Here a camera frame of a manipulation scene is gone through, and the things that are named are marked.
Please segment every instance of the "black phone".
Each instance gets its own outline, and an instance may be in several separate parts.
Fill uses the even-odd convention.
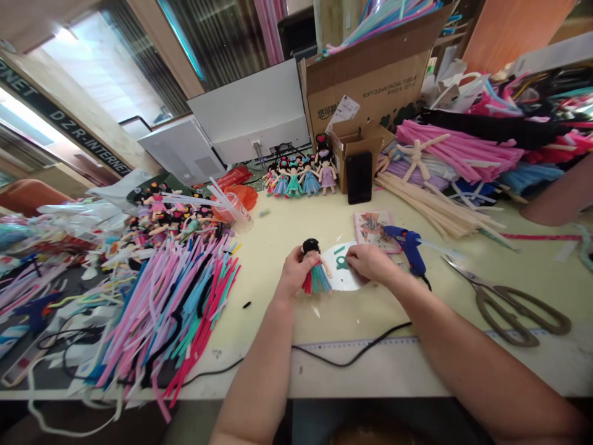
[[[372,153],[365,151],[346,158],[346,186],[348,204],[360,204],[372,196]]]

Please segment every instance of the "scissors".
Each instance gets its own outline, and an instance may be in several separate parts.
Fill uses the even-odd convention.
[[[464,267],[460,266],[456,263],[450,256],[444,257],[443,259],[456,271],[458,271],[463,277],[468,280],[471,285],[476,290],[476,303],[477,308],[479,309],[480,313],[484,317],[484,319],[488,322],[488,324],[494,329],[494,331],[504,338],[504,340],[508,341],[510,344],[515,346],[523,346],[523,347],[534,347],[539,345],[539,340],[525,327],[523,326],[517,316],[514,313],[508,312],[504,309],[500,304],[496,302],[487,292],[486,289],[490,290],[493,294],[499,296],[508,304],[510,304],[516,311],[526,316],[533,321],[535,321],[539,326],[544,328],[546,331],[556,334],[556,335],[564,335],[568,334],[571,329],[571,322],[564,314],[561,314],[553,307],[547,305],[543,301],[526,294],[518,289],[514,289],[512,287],[507,286],[498,286],[496,284],[488,283],[484,281],[480,277],[474,275],[472,272],[469,272]],[[544,320],[540,317],[537,313],[533,312],[527,306],[519,303],[513,296],[521,297],[522,299],[531,302],[535,306],[543,309],[546,313],[548,313],[556,322],[557,325],[551,324],[548,321]],[[489,305],[492,307],[498,314],[508,323],[510,324],[513,329],[522,337],[522,340],[517,340],[517,338],[511,337],[508,332],[506,332],[500,325],[494,320],[492,315],[488,312],[486,306]]]

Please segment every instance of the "clear plastic cup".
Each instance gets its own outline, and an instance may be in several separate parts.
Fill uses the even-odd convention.
[[[242,218],[235,218],[233,213],[222,207],[217,207],[216,211],[220,214],[222,220],[225,223],[230,224],[235,233],[241,234],[249,232],[254,224],[253,218],[236,194],[225,193],[225,196],[230,201],[231,205],[238,210],[238,213]],[[220,202],[215,196],[212,196],[212,200],[215,202]]]

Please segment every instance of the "open cardboard box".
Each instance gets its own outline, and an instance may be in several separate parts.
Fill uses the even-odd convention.
[[[305,114],[311,135],[326,131],[344,95],[360,105],[355,119],[374,119],[395,133],[416,113],[432,45],[454,4],[378,34],[329,57],[299,62]]]
[[[348,193],[344,162],[346,158],[370,151],[374,173],[379,153],[395,139],[395,135],[373,119],[365,124],[361,124],[358,119],[351,119],[332,124],[331,138],[340,190],[342,193]]]

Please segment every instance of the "scissor blade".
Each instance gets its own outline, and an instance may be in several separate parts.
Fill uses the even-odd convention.
[[[449,264],[449,266],[451,266],[453,269],[455,269],[457,272],[459,272],[461,275],[463,275],[463,276],[464,276],[466,279],[468,279],[468,280],[470,280],[470,281],[471,281],[471,279],[470,279],[470,278],[469,278],[469,276],[468,276],[468,271],[467,271],[467,270],[465,270],[465,269],[464,269],[462,266],[460,266],[459,264],[457,264],[457,262],[456,262],[456,261],[455,261],[453,258],[451,258],[451,257],[450,257],[450,256],[448,256],[448,255],[444,255],[444,256],[442,256],[441,258],[442,258],[443,260],[445,260],[445,261],[446,261],[446,262]]]

